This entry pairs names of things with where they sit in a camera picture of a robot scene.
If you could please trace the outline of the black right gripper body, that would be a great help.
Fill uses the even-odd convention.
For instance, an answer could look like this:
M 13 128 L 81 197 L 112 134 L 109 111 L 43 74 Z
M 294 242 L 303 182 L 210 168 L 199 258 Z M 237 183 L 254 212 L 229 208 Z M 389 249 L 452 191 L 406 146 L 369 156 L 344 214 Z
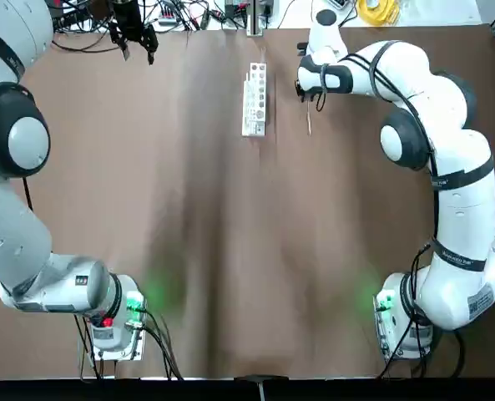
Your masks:
M 308 91 L 305 91 L 299 82 L 296 82 L 295 83 L 295 91 L 297 93 L 297 96 L 300 98 L 300 101 L 302 103 L 306 102 L 306 101 L 312 101 L 315 96 L 316 96 L 316 92 L 308 92 Z

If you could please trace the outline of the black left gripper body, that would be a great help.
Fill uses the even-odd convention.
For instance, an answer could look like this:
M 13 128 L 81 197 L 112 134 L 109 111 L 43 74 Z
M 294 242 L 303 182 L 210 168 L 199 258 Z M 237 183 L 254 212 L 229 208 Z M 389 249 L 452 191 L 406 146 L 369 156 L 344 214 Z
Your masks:
M 129 41 L 139 41 L 143 36 L 143 23 L 138 0 L 112 1 L 117 26 Z

